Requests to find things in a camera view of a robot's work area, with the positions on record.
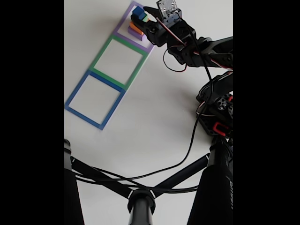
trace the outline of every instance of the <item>white table surface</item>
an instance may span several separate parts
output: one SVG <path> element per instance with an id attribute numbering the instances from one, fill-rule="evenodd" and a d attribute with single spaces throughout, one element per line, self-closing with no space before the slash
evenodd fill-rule
<path id="1" fill-rule="evenodd" d="M 66 101 L 96 54 L 118 24 L 130 0 L 65 0 Z M 138 0 L 156 7 L 155 0 Z M 213 40 L 233 35 L 233 0 L 177 0 L 183 18 L 200 36 Z M 185 156 L 199 105 L 196 95 L 208 82 L 204 68 L 184 73 L 168 70 L 162 61 L 165 46 L 155 47 L 103 131 L 64 110 L 65 138 L 79 160 L 125 177 L 150 173 L 174 165 Z M 181 69 L 175 59 L 168 65 Z M 224 73 L 211 68 L 212 77 Z M 209 152 L 211 138 L 199 125 L 184 165 L 138 182 L 155 186 Z M 176 188 L 199 183 L 201 172 Z M 86 225 L 128 224 L 128 200 L 98 185 L 78 182 Z M 154 225 L 184 225 L 195 192 L 163 194 L 156 199 Z"/>

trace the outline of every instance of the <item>robotic arm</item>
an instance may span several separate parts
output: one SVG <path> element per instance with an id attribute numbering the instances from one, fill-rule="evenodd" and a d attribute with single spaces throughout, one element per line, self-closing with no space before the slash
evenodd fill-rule
<path id="1" fill-rule="evenodd" d="M 175 0 L 160 0 L 157 6 L 158 9 L 144 7 L 157 22 L 144 22 L 138 16 L 131 15 L 134 25 L 146 34 L 152 44 L 161 47 L 167 43 L 168 52 L 182 65 L 204 67 L 204 59 L 207 67 L 229 70 L 212 79 L 211 98 L 209 98 L 211 86 L 207 83 L 199 91 L 196 99 L 200 105 L 206 102 L 202 114 L 212 115 L 212 117 L 201 115 L 199 118 L 206 133 L 211 136 L 233 138 L 233 96 L 229 94 L 233 91 L 233 37 L 217 41 L 212 41 L 209 37 L 196 39 L 196 31 L 181 18 L 182 12 Z M 197 49 L 201 51 L 203 57 L 200 57 Z"/>

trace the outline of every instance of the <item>stacked blocks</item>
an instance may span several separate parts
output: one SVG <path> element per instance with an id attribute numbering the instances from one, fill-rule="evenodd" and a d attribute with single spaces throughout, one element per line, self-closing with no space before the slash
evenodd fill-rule
<path id="1" fill-rule="evenodd" d="M 143 20 L 144 22 L 147 22 L 149 19 L 148 19 L 148 15 L 145 13 L 145 11 L 137 6 L 132 14 L 138 16 L 138 18 L 140 20 Z M 140 30 L 138 29 L 134 24 L 133 22 L 131 21 L 130 22 L 130 25 L 128 27 L 128 33 L 135 36 L 137 39 L 139 39 L 140 41 L 143 41 L 145 38 L 146 38 L 146 35 Z"/>

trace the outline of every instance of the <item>purple square frame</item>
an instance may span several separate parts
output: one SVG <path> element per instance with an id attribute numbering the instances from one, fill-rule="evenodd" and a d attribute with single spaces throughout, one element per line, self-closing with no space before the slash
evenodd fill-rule
<path id="1" fill-rule="evenodd" d="M 131 9 L 133 8 L 133 6 L 139 6 L 141 8 L 143 8 L 144 6 L 142 6 L 140 3 L 137 3 L 136 1 L 132 1 L 128 7 L 128 9 L 126 10 L 126 12 L 124 13 L 124 15 L 122 16 L 122 19 L 120 20 L 120 22 L 118 23 L 117 27 L 113 30 L 113 34 L 115 36 L 118 36 L 119 38 L 122 38 L 123 40 L 129 42 L 130 44 L 142 49 L 143 51 L 147 52 L 147 53 L 150 53 L 154 47 L 153 44 L 150 44 L 150 46 L 148 48 L 142 46 L 142 45 L 139 45 L 138 43 L 136 43 L 135 41 L 125 37 L 124 35 L 121 35 L 118 33 L 118 30 L 120 29 L 120 27 L 122 26 L 122 24 L 125 22 L 128 14 L 130 13 Z"/>

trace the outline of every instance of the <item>tripod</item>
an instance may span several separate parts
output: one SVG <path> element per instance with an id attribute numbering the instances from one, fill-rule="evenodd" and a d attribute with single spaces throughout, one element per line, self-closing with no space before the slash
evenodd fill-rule
<path id="1" fill-rule="evenodd" d="M 76 176 L 72 170 L 98 179 L 110 177 L 72 157 L 70 146 L 70 142 L 65 139 L 64 224 L 83 225 Z M 229 161 L 233 155 L 229 154 L 228 148 L 230 146 L 225 138 L 214 137 L 210 153 L 155 186 L 173 188 L 206 167 L 200 179 L 187 225 L 214 225 L 220 221 L 226 225 L 233 224 L 233 171 L 229 169 Z M 117 181 L 103 182 L 103 186 L 125 198 L 129 197 L 127 205 L 130 213 L 129 225 L 153 225 L 155 198 L 161 196 L 162 192 L 153 191 L 152 194 L 144 188 L 133 191 Z"/>

